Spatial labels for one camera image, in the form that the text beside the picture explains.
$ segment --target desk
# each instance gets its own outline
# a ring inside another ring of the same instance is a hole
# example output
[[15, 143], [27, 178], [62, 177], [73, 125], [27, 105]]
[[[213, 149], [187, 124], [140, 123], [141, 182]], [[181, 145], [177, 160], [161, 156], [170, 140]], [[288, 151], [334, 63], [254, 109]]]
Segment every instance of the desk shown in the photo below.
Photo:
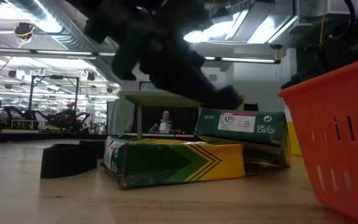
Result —
[[142, 108], [144, 106], [160, 107], [192, 107], [198, 108], [201, 104], [195, 100], [169, 93], [166, 91], [120, 91], [118, 111], [118, 135], [125, 135], [126, 100], [137, 105], [137, 137], [142, 137]]

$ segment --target yellow and green box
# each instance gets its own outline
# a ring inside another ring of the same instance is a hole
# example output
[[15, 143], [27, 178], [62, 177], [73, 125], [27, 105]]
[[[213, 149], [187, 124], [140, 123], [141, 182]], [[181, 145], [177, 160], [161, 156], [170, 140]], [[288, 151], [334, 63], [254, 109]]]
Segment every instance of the yellow and green box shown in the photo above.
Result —
[[161, 139], [108, 137], [102, 166], [122, 189], [245, 177], [260, 170], [244, 164], [241, 144], [212, 145]]

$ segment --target basket slot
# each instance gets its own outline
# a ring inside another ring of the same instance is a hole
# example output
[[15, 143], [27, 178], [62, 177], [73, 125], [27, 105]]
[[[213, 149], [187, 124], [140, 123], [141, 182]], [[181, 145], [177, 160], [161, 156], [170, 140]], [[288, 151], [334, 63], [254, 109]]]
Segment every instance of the basket slot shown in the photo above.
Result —
[[336, 185], [335, 174], [334, 174], [334, 170], [332, 170], [332, 169], [331, 169], [331, 179], [333, 180], [334, 190], [337, 191], [337, 190], [338, 190], [338, 186]]
[[338, 128], [338, 122], [336, 121], [336, 116], [334, 116], [334, 120], [335, 120], [335, 128], [336, 128], [336, 137], [340, 141], [341, 135], [339, 134], [339, 128]]
[[346, 189], [352, 190], [351, 177], [349, 176], [349, 174], [347, 172], [345, 172], [345, 181], [346, 181]]
[[349, 131], [351, 132], [351, 138], [354, 141], [354, 131], [353, 131], [353, 125], [352, 125], [352, 118], [350, 116], [347, 116], [347, 125], [349, 126]]
[[318, 173], [318, 178], [320, 180], [321, 190], [325, 190], [326, 187], [324, 186], [323, 174], [321, 173], [321, 167], [319, 165], [317, 165], [317, 173]]
[[313, 126], [310, 125], [310, 131], [311, 131], [311, 138], [314, 140], [314, 132], [313, 132]]

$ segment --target cardboard box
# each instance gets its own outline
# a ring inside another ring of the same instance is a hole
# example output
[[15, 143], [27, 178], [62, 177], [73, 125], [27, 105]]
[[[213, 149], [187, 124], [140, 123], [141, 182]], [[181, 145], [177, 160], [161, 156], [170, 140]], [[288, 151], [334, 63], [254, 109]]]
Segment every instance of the cardboard box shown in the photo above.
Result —
[[[122, 189], [246, 176], [240, 144], [108, 137], [105, 146], [102, 166]], [[247, 175], [260, 170], [246, 167]]]
[[290, 166], [284, 113], [202, 109], [195, 135], [210, 144], [242, 144], [247, 161]]

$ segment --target logo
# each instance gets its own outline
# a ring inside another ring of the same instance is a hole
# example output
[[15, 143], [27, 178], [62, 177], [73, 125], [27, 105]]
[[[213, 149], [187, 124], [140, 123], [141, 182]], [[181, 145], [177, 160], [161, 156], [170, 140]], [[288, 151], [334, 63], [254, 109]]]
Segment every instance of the logo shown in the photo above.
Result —
[[221, 116], [220, 122], [222, 125], [225, 125], [225, 126], [231, 125], [234, 122], [233, 114], [225, 113], [224, 115]]
[[265, 122], [271, 122], [272, 121], [272, 117], [270, 115], [267, 115], [264, 117], [264, 121]]
[[273, 134], [276, 130], [274, 130], [274, 129], [271, 128], [270, 126], [267, 126], [266, 131], [267, 131], [269, 134]]
[[114, 158], [117, 158], [118, 156], [118, 148], [116, 148], [116, 150], [114, 150]]
[[258, 126], [257, 126], [257, 129], [256, 129], [256, 131], [257, 131], [257, 133], [269, 133], [269, 134], [274, 134], [274, 132], [276, 131], [276, 130], [274, 130], [272, 127], [270, 127], [270, 126], [267, 126], [266, 127], [266, 125], [264, 125], [264, 124], [258, 124]]

